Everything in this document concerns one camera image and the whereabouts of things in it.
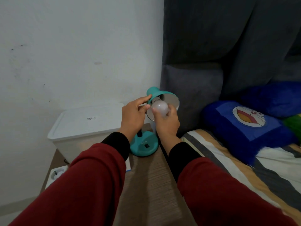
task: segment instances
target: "mattress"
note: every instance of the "mattress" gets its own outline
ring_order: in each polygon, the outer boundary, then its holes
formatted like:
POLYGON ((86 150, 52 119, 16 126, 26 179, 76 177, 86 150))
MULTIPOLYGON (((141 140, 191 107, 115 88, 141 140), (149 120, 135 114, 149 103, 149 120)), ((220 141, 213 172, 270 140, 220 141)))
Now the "mattress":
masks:
POLYGON ((201 156, 280 208, 301 226, 301 149, 296 144, 263 148, 250 167, 233 157, 209 131, 197 129, 182 137, 201 156))

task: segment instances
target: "electrical outlet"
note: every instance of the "electrical outlet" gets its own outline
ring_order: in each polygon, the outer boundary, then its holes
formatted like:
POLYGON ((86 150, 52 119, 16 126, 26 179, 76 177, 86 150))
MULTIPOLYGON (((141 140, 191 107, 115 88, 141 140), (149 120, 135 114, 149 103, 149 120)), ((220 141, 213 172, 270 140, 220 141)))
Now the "electrical outlet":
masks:
POLYGON ((67 169, 68 169, 68 166, 62 166, 62 167, 52 169, 50 171, 45 189, 48 186, 50 186, 56 179, 58 179, 63 173, 65 173, 67 169))

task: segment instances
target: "light bulb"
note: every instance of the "light bulb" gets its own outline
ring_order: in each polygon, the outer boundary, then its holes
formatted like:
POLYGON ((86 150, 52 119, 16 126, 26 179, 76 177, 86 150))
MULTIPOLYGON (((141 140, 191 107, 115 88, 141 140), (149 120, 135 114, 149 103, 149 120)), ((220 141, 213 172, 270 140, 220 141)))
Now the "light bulb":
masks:
POLYGON ((160 99, 156 99, 151 108, 158 110, 163 118, 166 117, 166 114, 169 112, 168 104, 160 99))

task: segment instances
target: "desk lamp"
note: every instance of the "desk lamp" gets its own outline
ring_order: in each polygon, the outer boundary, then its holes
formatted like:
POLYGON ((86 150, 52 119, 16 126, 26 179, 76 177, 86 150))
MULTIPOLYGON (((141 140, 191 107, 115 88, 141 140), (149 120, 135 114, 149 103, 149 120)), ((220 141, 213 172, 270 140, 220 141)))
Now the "desk lamp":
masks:
MULTIPOLYGON (((152 121, 155 120, 152 108, 157 109, 162 117, 166 117, 166 114, 169 112, 168 104, 172 104, 177 110, 180 105, 179 98, 171 92, 160 91, 158 87, 150 87, 146 95, 152 94, 152 97, 149 99, 147 104, 151 106, 147 110, 146 115, 152 121)), ((150 131, 142 131, 135 135, 131 142, 131 152, 136 156, 149 156, 154 153, 159 146, 158 138, 155 133, 150 131)))

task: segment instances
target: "blue fur pillow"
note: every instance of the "blue fur pillow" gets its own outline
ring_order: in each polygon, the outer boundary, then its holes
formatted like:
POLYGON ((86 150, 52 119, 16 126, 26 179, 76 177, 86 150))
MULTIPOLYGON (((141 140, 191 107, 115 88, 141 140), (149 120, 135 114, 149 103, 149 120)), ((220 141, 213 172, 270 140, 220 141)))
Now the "blue fur pillow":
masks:
POLYGON ((251 87, 239 98, 241 104, 272 117, 284 118, 301 113, 300 82, 274 82, 251 87))
POLYGON ((241 106, 234 101, 218 101, 206 106, 201 117, 205 127, 229 152, 247 165, 263 147, 284 147, 297 137, 276 118, 241 106))

